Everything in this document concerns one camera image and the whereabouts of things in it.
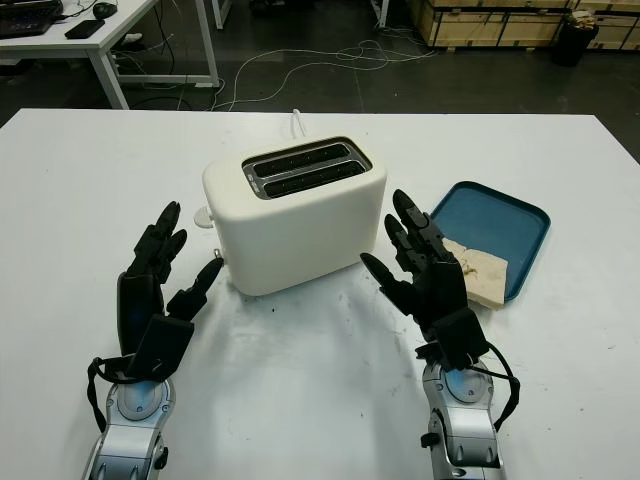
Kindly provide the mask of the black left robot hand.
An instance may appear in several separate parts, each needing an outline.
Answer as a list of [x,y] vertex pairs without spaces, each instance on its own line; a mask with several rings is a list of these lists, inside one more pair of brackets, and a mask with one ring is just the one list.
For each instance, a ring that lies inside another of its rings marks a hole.
[[118,277],[117,331],[123,355],[138,349],[155,315],[192,321],[206,304],[207,292],[224,265],[223,259],[214,258],[197,274],[191,287],[164,302],[162,286],[187,240],[187,232],[176,228],[180,211],[180,204],[171,201],[156,222],[147,225],[134,246],[133,261]]

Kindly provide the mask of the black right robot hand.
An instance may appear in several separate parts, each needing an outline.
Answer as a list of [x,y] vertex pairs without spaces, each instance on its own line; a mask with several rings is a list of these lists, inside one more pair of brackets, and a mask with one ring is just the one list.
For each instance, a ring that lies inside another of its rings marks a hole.
[[400,268],[411,275],[398,280],[370,253],[361,261],[380,285],[380,291],[401,313],[413,317],[428,342],[436,339],[436,323],[468,307],[461,266],[443,243],[434,220],[402,190],[392,195],[396,213],[384,218],[384,227],[396,249]]

